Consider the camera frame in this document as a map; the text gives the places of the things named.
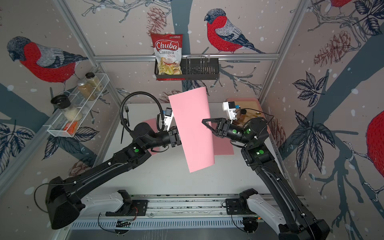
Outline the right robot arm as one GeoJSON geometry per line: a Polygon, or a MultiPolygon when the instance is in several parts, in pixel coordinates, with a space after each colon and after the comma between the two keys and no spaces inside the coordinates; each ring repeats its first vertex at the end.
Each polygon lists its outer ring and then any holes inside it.
{"type": "Polygon", "coordinates": [[[250,119],[242,127],[224,118],[203,119],[202,123],[220,138],[242,143],[242,156],[264,182],[278,208],[262,200],[254,189],[240,193],[239,201],[247,211],[259,215],[278,235],[280,240],[325,240],[330,227],[317,219],[297,197],[281,173],[273,154],[265,144],[269,137],[268,122],[263,117],[250,119]]]}

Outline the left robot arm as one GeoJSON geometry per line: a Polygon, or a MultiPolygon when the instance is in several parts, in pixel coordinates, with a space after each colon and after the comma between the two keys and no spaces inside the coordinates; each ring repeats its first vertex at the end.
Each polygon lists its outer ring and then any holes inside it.
{"type": "Polygon", "coordinates": [[[151,157],[151,149],[181,145],[176,126],[155,133],[149,124],[140,123],[130,135],[132,143],[108,161],[78,176],[65,180],[56,177],[48,183],[45,203],[52,229],[58,230],[74,222],[86,207],[81,201],[83,197],[114,177],[139,167],[151,157]]]}

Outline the small brown bottle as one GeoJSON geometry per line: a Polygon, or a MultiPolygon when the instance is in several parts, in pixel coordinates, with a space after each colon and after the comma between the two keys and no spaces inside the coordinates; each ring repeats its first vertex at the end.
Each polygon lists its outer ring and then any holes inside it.
{"type": "Polygon", "coordinates": [[[247,110],[246,109],[240,109],[238,123],[239,125],[245,123],[245,118],[247,117],[247,110]]]}

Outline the black ladle spoon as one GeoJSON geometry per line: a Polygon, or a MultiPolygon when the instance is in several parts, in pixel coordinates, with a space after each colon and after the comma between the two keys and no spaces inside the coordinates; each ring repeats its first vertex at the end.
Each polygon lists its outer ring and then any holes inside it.
{"type": "Polygon", "coordinates": [[[127,119],[123,118],[123,121],[121,121],[121,125],[123,126],[122,128],[122,133],[121,133],[121,144],[123,143],[123,139],[124,139],[124,132],[125,132],[125,125],[129,125],[129,122],[127,119]]]}

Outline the black fork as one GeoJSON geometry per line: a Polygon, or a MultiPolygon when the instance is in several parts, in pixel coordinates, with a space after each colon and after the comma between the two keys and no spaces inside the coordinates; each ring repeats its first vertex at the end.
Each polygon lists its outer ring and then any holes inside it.
{"type": "Polygon", "coordinates": [[[125,113],[126,113],[125,122],[126,122],[127,126],[129,127],[129,126],[130,126],[130,121],[129,121],[129,107],[128,107],[127,105],[125,105],[125,113]]]}

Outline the Chuba cassava chips bag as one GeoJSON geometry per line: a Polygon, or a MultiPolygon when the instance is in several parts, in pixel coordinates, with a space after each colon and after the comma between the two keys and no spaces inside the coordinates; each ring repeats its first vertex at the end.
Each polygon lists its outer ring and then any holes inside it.
{"type": "Polygon", "coordinates": [[[182,45],[183,35],[151,33],[154,54],[156,57],[155,75],[158,81],[183,80],[182,45]]]}

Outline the spice jar silver lid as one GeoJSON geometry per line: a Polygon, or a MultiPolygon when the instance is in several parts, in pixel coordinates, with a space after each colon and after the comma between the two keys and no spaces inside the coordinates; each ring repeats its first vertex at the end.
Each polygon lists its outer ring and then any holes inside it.
{"type": "Polygon", "coordinates": [[[87,82],[87,80],[77,80],[79,92],[88,101],[94,101],[96,96],[94,94],[93,87],[87,82]]]}

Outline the spice jar dark lid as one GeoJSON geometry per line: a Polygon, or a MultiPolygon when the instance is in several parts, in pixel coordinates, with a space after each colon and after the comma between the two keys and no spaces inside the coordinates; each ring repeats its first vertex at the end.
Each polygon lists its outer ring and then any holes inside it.
{"type": "Polygon", "coordinates": [[[101,92],[103,90],[103,85],[101,84],[100,79],[92,72],[86,74],[87,82],[95,88],[97,92],[101,92]]]}

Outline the small red packet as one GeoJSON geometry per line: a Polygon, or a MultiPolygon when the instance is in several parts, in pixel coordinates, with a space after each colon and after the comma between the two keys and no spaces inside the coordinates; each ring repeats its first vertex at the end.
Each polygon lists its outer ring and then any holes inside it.
{"type": "Polygon", "coordinates": [[[69,135],[74,135],[79,127],[79,122],[68,122],[64,128],[63,131],[67,132],[69,135]]]}

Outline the black lid rice jar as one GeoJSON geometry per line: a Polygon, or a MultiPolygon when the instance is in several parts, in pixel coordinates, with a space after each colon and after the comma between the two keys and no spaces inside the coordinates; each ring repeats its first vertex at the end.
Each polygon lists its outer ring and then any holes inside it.
{"type": "Polygon", "coordinates": [[[58,95],[52,98],[51,104],[56,106],[69,122],[79,122],[83,118],[80,109],[76,108],[66,95],[58,95]]]}

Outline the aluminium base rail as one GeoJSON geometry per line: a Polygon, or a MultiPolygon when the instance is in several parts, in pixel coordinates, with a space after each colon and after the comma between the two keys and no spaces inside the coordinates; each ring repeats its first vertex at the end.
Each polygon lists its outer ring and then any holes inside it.
{"type": "Polygon", "coordinates": [[[148,208],[142,218],[210,218],[229,217],[223,206],[226,199],[239,199],[238,194],[192,194],[192,195],[130,195],[88,194],[82,199],[85,208],[78,220],[96,218],[98,214],[117,211],[123,203],[132,200],[148,200],[148,208]]]}

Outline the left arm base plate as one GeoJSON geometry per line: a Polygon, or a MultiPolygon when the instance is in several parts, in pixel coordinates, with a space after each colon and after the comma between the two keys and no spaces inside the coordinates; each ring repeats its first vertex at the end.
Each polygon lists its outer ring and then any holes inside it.
{"type": "Polygon", "coordinates": [[[106,217],[145,216],[148,203],[148,200],[132,200],[131,203],[123,203],[123,205],[115,212],[106,212],[106,217]]]}

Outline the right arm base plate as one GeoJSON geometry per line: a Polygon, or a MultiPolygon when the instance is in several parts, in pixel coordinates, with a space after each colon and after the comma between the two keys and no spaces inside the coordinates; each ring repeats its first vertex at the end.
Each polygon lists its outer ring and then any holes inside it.
{"type": "Polygon", "coordinates": [[[255,215],[240,199],[226,199],[223,206],[226,208],[227,215],[255,215]]]}

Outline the clear acrylic wall shelf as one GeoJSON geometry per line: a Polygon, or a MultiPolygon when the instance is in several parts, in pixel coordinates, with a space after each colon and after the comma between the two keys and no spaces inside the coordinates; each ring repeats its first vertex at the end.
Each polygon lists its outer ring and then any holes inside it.
{"type": "Polygon", "coordinates": [[[51,104],[59,110],[59,115],[49,124],[48,133],[53,137],[72,138],[80,132],[80,127],[92,107],[107,92],[109,78],[106,74],[88,73],[77,81],[71,94],[58,95],[51,104]]]}

